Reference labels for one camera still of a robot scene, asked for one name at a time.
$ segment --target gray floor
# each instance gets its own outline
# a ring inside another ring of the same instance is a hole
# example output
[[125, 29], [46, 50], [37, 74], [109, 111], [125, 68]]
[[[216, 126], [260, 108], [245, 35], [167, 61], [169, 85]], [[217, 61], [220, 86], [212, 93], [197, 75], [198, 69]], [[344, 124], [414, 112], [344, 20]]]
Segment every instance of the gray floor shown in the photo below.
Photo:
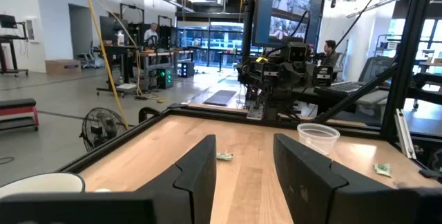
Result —
[[[199, 68], [200, 74], [192, 78], [177, 78], [173, 88], [157, 93], [169, 100], [158, 104], [155, 101], [134, 100], [131, 96], [120, 98], [129, 124], [137, 124], [138, 111], [149, 106], [163, 111], [172, 103], [202, 103], [220, 89], [236, 91], [230, 107], [244, 105], [244, 88], [237, 81], [232, 69]], [[32, 97], [37, 101], [40, 112], [40, 130], [16, 129], [0, 133], [0, 158], [12, 156], [15, 159], [0, 165], [0, 185], [33, 174], [54, 171], [86, 153], [79, 134], [82, 118], [94, 107], [117, 111], [112, 93], [96, 94], [97, 87], [106, 86], [106, 71], [84, 70], [81, 75], [48, 76], [31, 73], [21, 75], [0, 75], [0, 100]], [[412, 110], [412, 100], [405, 106], [405, 114], [411, 131], [442, 134], [442, 107], [419, 102], [417, 111]], [[315, 116], [313, 104], [300, 104], [302, 115]]]

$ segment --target plastic cup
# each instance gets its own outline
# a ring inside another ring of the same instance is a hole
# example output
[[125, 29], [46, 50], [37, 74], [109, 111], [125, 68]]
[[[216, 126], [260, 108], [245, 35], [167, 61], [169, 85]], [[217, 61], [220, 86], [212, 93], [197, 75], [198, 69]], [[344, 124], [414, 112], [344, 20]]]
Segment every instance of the plastic cup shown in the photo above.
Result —
[[299, 141], [313, 150], [328, 155], [339, 139], [339, 131], [323, 124], [299, 124]]

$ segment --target black fan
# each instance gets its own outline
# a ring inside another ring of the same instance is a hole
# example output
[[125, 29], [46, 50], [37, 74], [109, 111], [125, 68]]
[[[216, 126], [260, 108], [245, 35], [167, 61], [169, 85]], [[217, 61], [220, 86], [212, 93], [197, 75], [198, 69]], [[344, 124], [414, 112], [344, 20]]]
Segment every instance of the black fan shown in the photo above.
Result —
[[125, 131], [123, 120], [116, 112], [97, 107], [84, 117], [80, 138], [89, 152]]

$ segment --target computer monitor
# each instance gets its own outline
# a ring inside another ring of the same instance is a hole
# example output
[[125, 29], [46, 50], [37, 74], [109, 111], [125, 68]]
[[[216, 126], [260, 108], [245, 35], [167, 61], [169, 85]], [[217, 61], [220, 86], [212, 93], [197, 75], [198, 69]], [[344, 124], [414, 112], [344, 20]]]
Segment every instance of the computer monitor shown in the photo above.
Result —
[[15, 17], [10, 15], [0, 15], [0, 26], [2, 28], [17, 28]]
[[[310, 14], [305, 16], [294, 37], [302, 37], [306, 39], [307, 44], [315, 46], [322, 5], [323, 0], [256, 0], [253, 16], [253, 45], [280, 46], [281, 39], [292, 34], [302, 15], [308, 10]], [[308, 19], [310, 26], [305, 36]]]
[[[120, 19], [120, 21], [124, 24], [124, 27], [128, 30], [129, 24], [127, 20]], [[109, 40], [109, 41], [117, 41], [117, 34], [118, 31], [121, 30], [124, 35], [124, 41], [125, 43], [128, 43], [129, 38], [126, 36], [126, 33], [124, 32], [124, 29], [122, 28], [121, 24], [113, 18], [113, 17], [99, 17], [99, 27], [100, 31], [102, 32], [102, 38], [103, 40]]]

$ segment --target person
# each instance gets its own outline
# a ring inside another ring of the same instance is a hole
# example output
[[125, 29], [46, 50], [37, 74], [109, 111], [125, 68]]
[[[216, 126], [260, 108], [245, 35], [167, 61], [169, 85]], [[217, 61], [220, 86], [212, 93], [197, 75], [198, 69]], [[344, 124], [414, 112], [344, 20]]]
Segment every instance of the person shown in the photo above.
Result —
[[152, 36], [156, 36], [158, 41], [157, 27], [158, 25], [156, 23], [151, 23], [151, 28], [144, 33], [144, 41], [147, 41], [147, 39]]
[[334, 40], [327, 40], [325, 41], [324, 45], [324, 52], [325, 55], [322, 58], [321, 65], [323, 66], [331, 66], [335, 67], [336, 62], [338, 62], [338, 54], [334, 51], [334, 48], [336, 47], [336, 42]]

